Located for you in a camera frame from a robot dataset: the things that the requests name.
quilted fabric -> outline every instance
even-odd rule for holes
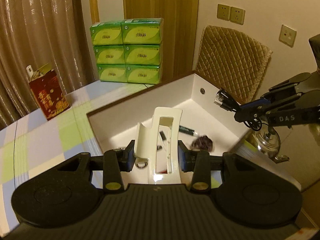
[[[271,54],[245,33],[209,25],[202,33],[196,70],[243,104],[254,98]]]

tissue package stack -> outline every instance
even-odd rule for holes
[[[97,23],[90,27],[101,81],[158,84],[162,76],[162,18]]]

white plastic holder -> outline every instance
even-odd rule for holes
[[[178,133],[182,110],[157,107],[154,111],[151,128],[138,123],[134,143],[134,153],[138,162],[148,162],[148,184],[181,184],[178,162]],[[169,127],[167,136],[167,173],[156,173],[157,142],[159,125]]]

wall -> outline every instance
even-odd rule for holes
[[[246,10],[244,25],[217,19],[217,4],[226,4]],[[216,25],[242,31],[273,50],[272,60],[258,96],[268,88],[298,73],[313,72],[316,62],[308,39],[320,33],[320,0],[199,0],[196,48],[193,67],[198,59],[199,43],[204,27]],[[279,42],[281,25],[297,30],[293,48]],[[282,139],[287,137],[280,133]],[[295,126],[282,144],[280,151],[290,162],[279,164],[306,188],[320,178],[320,148],[314,142],[308,127]]]
[[[99,79],[98,72],[95,67],[96,61],[94,57],[90,30],[89,30],[89,27],[92,25],[89,0],[81,0],[81,3],[82,3],[83,18],[84,18],[84,26],[86,30],[92,65],[95,71],[96,79]],[[101,22],[124,19],[123,0],[98,0],[98,7],[99,7],[99,16],[100,16]]]

wall socket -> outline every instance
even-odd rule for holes
[[[231,7],[230,9],[230,21],[238,24],[244,23],[245,10],[237,7]]]
[[[285,25],[281,26],[279,41],[283,42],[284,44],[287,44],[292,48],[294,41],[296,39],[296,36],[297,36],[297,31]]]
[[[230,6],[224,4],[218,4],[217,18],[223,20],[229,20],[230,17]]]

